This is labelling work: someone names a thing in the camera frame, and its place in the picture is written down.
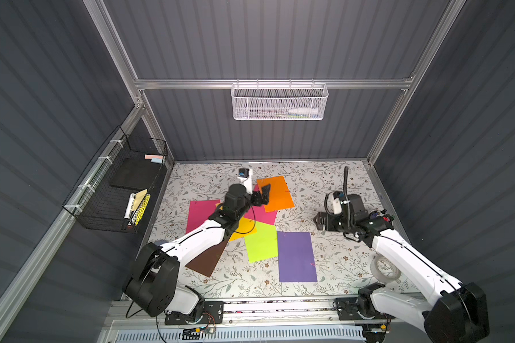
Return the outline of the magenta paper sheet centre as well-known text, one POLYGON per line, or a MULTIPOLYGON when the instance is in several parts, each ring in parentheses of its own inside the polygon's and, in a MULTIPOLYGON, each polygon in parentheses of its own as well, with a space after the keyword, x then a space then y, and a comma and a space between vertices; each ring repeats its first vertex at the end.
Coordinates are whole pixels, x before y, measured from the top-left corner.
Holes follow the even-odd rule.
POLYGON ((275 225, 278 211, 266 212, 264 207, 252 206, 252 208, 244 215, 248 220, 256 220, 257 222, 275 225))

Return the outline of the magenta paper sheet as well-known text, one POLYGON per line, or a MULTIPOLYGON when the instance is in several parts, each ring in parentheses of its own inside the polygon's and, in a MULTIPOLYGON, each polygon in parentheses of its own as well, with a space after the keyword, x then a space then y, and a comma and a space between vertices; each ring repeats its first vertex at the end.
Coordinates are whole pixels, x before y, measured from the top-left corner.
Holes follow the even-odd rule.
POLYGON ((216 210, 220 200, 191 201, 187 217, 186 233, 197 229, 216 210))
POLYGON ((264 207, 252 206, 252 208, 244 215, 248 220, 256 220, 257 222, 275 225, 278 211, 266 212, 264 207))

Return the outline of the purple paper sheet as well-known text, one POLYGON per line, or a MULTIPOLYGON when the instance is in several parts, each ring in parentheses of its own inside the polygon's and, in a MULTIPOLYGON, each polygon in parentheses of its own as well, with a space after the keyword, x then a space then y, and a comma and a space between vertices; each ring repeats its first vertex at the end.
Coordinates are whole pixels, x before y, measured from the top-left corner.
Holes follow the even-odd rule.
POLYGON ((317 282, 317 271, 309 232, 277 233, 280 282, 317 282))

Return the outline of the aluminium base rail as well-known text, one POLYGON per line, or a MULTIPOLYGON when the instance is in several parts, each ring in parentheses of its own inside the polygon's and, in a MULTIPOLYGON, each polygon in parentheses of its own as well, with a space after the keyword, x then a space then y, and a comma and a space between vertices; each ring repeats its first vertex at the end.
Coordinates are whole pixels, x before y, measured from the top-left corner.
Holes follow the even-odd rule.
POLYGON ((150 317, 113 302, 98 342, 428 342, 425 333, 380 314, 362 319, 355 297, 213 299, 196 323, 172 312, 150 317), (340 306, 340 300, 347 304, 340 306))

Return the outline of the lime green paper sheet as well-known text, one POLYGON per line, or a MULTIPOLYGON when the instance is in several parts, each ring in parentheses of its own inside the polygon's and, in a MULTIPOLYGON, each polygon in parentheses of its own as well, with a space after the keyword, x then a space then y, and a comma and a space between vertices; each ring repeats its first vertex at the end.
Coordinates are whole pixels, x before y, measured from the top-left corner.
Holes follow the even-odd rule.
POLYGON ((258 222, 255 232, 244 237, 249 263, 256 263, 278 256, 277 228, 258 222))

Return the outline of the orange paper sheet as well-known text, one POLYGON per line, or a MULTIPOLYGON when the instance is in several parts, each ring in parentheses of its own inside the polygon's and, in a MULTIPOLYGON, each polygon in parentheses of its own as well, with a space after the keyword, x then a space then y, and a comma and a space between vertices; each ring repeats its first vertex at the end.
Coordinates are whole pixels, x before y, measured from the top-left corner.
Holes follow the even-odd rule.
POLYGON ((288 210, 295 207, 287 182, 283 176, 257 180, 257 185, 261 190, 267 185, 271 186, 270 201, 269 204, 265 205, 266 212, 288 210))

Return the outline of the magenta paper sheet left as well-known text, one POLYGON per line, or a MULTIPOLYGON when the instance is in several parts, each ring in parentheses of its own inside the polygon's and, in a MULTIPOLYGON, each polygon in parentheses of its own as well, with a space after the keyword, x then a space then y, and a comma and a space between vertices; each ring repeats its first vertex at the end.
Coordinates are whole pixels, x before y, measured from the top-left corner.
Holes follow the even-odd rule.
POLYGON ((220 200, 191 201, 187 217, 186 233, 197 229, 216 210, 220 200))

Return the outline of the white glue bottle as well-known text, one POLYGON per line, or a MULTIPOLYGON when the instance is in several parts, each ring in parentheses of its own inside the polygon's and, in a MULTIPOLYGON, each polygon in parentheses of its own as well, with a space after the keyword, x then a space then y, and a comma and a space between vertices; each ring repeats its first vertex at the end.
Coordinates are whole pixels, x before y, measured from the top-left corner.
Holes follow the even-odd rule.
POLYGON ((297 117, 317 117, 319 112, 319 109, 316 108, 295 108, 288 110, 289 115, 297 117))

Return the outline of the brown paper sheet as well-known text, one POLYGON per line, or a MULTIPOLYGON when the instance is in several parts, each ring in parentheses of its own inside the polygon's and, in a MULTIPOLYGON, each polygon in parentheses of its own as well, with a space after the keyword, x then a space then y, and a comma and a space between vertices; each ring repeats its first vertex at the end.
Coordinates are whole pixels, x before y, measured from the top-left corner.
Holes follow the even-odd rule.
POLYGON ((203 251, 200 255, 190 261, 186 267, 189 270, 200 273, 206 277, 211 277, 222 253, 227 247, 227 243, 228 241, 224 241, 203 251))

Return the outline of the clear tape roll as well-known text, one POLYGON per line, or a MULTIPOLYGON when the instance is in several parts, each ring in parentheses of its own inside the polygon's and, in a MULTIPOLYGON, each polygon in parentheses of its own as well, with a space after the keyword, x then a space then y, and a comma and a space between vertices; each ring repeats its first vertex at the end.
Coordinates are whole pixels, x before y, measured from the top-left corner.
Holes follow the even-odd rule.
POLYGON ((376 255, 370 264, 370 271, 377 281, 383 284, 400 279, 402 272, 383 255, 376 255))

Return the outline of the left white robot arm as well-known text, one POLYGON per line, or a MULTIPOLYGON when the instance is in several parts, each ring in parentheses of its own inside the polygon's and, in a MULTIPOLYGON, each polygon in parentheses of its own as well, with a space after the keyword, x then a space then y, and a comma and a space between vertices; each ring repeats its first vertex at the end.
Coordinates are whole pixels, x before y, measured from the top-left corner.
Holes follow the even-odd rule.
POLYGON ((198 321, 204 312, 204 297, 178 282, 180 270, 211 247, 228 242, 252 207, 269 203, 271 188, 267 184, 260 191, 252 191, 233 184, 223 204, 197 229, 171 242, 144 245, 123 293, 150 317, 177 312, 191 322, 198 321))

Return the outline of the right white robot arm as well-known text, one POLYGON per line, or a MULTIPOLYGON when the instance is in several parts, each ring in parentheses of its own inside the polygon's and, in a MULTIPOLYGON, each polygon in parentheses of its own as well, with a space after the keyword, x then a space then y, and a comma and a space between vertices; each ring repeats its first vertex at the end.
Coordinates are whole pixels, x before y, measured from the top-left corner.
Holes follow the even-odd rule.
POLYGON ((474 283, 463 284, 436 267, 407 243, 382 217, 365 216, 352 222, 343 215, 318 213, 320 231, 337 231, 346 239, 363 242, 384 257, 420 291, 423 299, 390 291, 382 281, 359 290, 356 301, 336 299, 340 315, 355 310, 364 320, 384 314, 418 328, 432 342, 478 342, 490 334, 486 294, 474 283))

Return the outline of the yellow highlighter markers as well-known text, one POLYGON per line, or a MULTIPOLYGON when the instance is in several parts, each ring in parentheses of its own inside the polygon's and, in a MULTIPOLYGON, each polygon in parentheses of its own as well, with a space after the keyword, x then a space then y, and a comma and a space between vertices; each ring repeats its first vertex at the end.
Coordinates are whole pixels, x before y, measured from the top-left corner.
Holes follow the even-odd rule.
POLYGON ((150 198, 151 195, 147 190, 142 190, 135 194, 130 216, 132 226, 136 227, 143 218, 147 205, 150 202, 150 198))

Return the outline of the yellow paper sheet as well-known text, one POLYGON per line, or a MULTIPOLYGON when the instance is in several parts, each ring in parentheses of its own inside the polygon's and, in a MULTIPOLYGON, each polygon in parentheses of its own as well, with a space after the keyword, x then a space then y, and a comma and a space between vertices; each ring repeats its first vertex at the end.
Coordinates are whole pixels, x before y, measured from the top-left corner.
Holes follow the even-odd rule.
POLYGON ((239 221, 239 227, 234 231, 229 241, 235 241, 240 238, 243 238, 249 234, 256 233, 257 231, 257 222, 253 219, 241 218, 239 221))

